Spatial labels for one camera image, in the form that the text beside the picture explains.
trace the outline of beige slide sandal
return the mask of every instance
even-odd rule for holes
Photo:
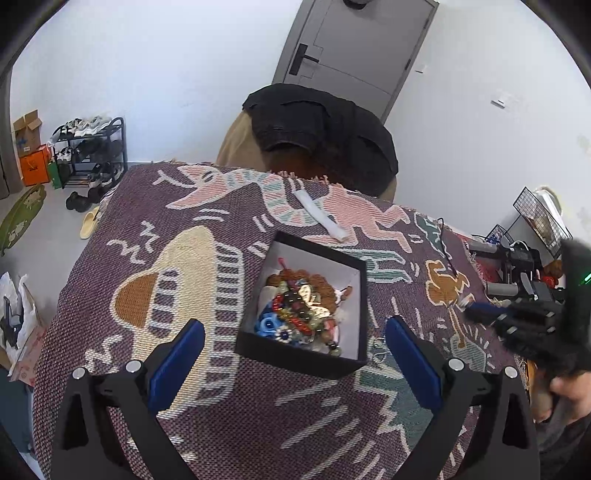
[[[95,231],[96,226],[99,224],[97,215],[99,213],[99,207],[93,208],[90,212],[84,215],[82,220],[82,228],[80,229],[80,238],[86,240]]]

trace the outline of green oval rug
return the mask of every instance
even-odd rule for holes
[[[41,184],[28,189],[12,206],[0,225],[0,256],[22,237],[41,210],[47,193]]]

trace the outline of wire basket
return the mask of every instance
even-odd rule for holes
[[[513,207],[540,237],[552,257],[558,258],[562,240],[573,237],[570,232],[558,224],[544,204],[527,187],[519,194]]]
[[[498,223],[486,236],[485,241],[492,245],[503,245],[503,247],[508,247],[513,243],[509,232]]]

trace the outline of cable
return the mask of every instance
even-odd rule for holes
[[[441,220],[441,232],[439,233],[439,241],[441,242],[441,250],[443,251],[443,254],[445,255],[445,258],[447,259],[447,263],[449,264],[449,268],[452,269],[452,272],[453,272],[454,276],[457,278],[457,270],[456,270],[456,267],[453,266],[452,259],[450,258],[449,254],[447,253],[446,246],[443,243],[443,229],[445,228],[445,221],[443,220],[443,217],[439,217],[437,219],[437,224],[438,225],[439,225],[439,220]]]
[[[525,247],[525,249],[529,252],[530,248],[527,246],[527,244],[521,240],[515,240],[511,245],[509,245],[510,247],[514,246],[515,244],[521,244]]]

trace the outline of purple blanket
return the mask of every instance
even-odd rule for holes
[[[349,233],[337,244],[293,195],[305,188]],[[338,381],[295,374],[233,352],[236,328],[274,232],[362,258],[368,266],[368,364]],[[453,275],[443,249],[457,269]],[[515,365],[494,332],[464,324],[458,296],[484,300],[464,246],[412,210],[340,186],[210,165],[132,168],[61,292],[38,364],[35,448],[49,478],[67,376],[145,359],[190,318],[206,345],[172,408],[158,416],[200,480],[390,479],[431,414],[420,408],[384,343],[398,313],[445,356],[473,370]],[[118,411],[119,440],[149,474]],[[442,477],[470,440],[471,412]]]

